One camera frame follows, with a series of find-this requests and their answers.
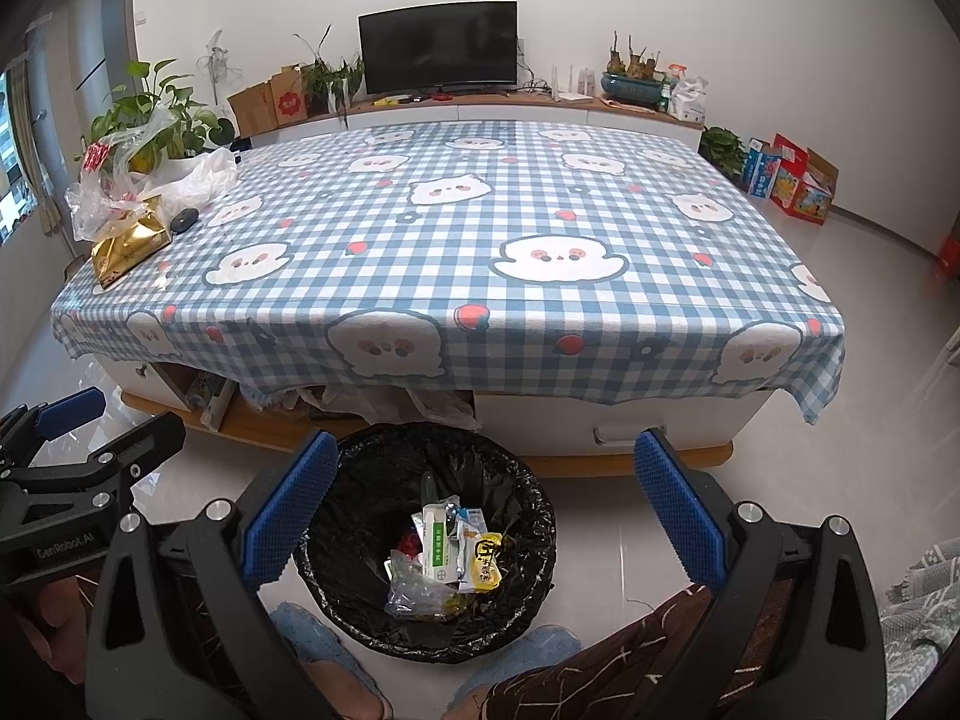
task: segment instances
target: black trash bag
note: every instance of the black trash bag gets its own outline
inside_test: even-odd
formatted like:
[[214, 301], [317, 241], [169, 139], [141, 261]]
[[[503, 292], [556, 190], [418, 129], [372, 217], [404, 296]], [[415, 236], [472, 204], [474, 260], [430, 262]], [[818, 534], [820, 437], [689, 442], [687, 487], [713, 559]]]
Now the black trash bag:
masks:
[[[339, 442], [340, 468], [294, 552], [329, 619], [371, 650], [459, 664], [523, 634], [550, 590], [557, 558], [553, 507], [525, 464], [489, 439], [427, 422], [377, 425]], [[387, 614], [383, 563], [424, 505], [424, 472], [440, 499], [459, 495], [503, 533], [500, 586], [446, 622]]]

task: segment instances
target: black monitor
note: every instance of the black monitor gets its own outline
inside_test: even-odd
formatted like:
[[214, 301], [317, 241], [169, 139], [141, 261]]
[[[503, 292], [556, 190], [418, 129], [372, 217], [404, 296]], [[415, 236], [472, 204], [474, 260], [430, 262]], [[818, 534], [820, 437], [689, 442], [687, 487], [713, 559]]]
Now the black monitor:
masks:
[[517, 3], [448, 2], [360, 17], [371, 94], [517, 83]]

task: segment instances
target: checkered tablecloth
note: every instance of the checkered tablecloth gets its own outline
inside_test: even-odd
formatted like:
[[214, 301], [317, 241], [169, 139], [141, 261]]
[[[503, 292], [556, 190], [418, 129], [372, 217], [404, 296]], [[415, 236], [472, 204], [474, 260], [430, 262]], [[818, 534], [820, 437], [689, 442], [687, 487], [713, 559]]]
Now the checkered tablecloth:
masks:
[[242, 181], [115, 286], [52, 308], [73, 356], [254, 398], [325, 383], [616, 403], [786, 389], [813, 422], [843, 320], [766, 220], [655, 135], [429, 122], [244, 154]]

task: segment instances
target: brown pants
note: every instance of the brown pants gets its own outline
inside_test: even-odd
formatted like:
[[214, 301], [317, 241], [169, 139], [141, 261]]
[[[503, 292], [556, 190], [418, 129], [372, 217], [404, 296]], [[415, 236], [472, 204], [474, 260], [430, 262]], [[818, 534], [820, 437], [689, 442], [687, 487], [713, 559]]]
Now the brown pants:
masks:
[[[790, 581], [776, 581], [760, 621], [718, 707], [748, 695], [773, 648], [790, 597]], [[627, 703], [648, 698], [678, 658], [709, 606], [710, 593], [693, 584], [654, 613], [555, 666], [493, 685], [484, 720], [608, 720]]]

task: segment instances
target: blue slipper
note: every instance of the blue slipper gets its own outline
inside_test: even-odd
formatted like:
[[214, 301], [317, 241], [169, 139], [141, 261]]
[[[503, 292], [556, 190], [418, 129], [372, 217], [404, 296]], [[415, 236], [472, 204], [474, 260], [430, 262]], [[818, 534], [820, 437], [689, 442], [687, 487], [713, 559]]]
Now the blue slipper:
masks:
[[559, 625], [544, 625], [526, 632], [517, 641], [508, 644], [491, 657], [493, 661], [481, 666], [453, 696], [448, 709], [460, 702], [470, 690], [480, 685], [495, 685], [524, 671], [554, 666], [576, 655], [584, 648], [577, 637]]
[[333, 661], [342, 665], [366, 685], [371, 693], [384, 700], [383, 693], [376, 686], [373, 677], [349, 654], [337, 635], [304, 607], [284, 601], [270, 614], [270, 620], [280, 635], [294, 646], [296, 656], [305, 664], [312, 661]]

